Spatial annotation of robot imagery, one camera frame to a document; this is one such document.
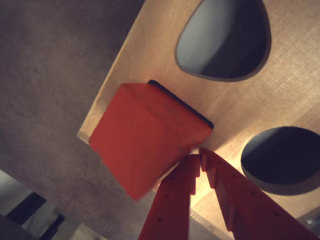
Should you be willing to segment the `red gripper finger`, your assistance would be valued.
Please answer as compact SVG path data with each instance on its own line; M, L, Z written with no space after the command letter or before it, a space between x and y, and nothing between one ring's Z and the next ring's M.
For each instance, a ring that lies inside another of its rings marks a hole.
M200 156L191 154L161 181L140 240L189 239L191 195L196 194L200 170Z
M200 148L201 169L215 191L226 229L236 240L317 240L260 188L218 154Z

